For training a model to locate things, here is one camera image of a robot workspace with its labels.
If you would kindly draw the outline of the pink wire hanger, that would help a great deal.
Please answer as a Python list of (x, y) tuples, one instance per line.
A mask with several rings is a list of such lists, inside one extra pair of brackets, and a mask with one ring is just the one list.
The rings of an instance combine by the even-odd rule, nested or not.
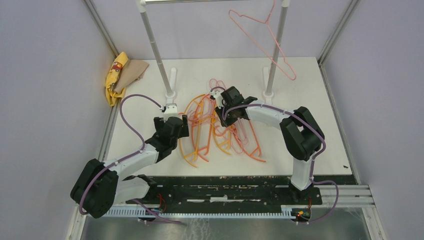
[(209, 80), (209, 96), (219, 96), (226, 89), (224, 81), (215, 78)]
[(253, 157), (253, 152), (248, 152), (247, 147), (249, 146), (249, 137), (244, 125), (230, 126), (229, 131), (233, 140), (231, 140), (231, 148), (236, 154), (245, 154), (250, 158)]
[[(259, 7), (259, 12), (255, 13), (253, 10), (244, 11), (241, 9), (230, 8), (228, 10), (229, 20), (234, 24), (237, 30), (240, 31), (257, 50), (272, 63), (273, 52), (276, 44), (275, 37), (277, 36), (277, 29), (273, 29), (273, 17), (278, 8), (281, 8), (282, 0), (260, 0), (260, 4), (264, 6)], [(284, 77), (290, 81), (298, 79), (297, 72), (283, 48), (281, 39), (281, 46), (277, 62), (276, 70), (281, 72)]]

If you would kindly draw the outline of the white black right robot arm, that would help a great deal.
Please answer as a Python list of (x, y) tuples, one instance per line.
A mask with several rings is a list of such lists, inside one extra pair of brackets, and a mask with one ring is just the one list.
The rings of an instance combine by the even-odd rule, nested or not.
[(237, 120), (257, 121), (281, 131), (286, 149), (293, 157), (289, 199), (302, 204), (313, 188), (313, 160), (325, 148), (325, 135), (308, 108), (301, 106), (293, 111), (269, 105), (256, 97), (244, 98), (234, 86), (224, 89), (217, 86), (210, 90), (215, 100), (215, 112), (223, 127)]

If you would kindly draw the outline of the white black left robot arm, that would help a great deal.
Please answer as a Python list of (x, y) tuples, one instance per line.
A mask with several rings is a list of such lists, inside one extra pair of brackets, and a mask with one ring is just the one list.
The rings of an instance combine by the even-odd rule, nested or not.
[(149, 177), (134, 173), (168, 157), (177, 148), (180, 138), (188, 137), (187, 115), (168, 119), (153, 119), (155, 133), (142, 146), (120, 159), (101, 162), (89, 160), (70, 192), (78, 204), (79, 213), (97, 219), (116, 204), (141, 199), (150, 204), (157, 198), (155, 182)]

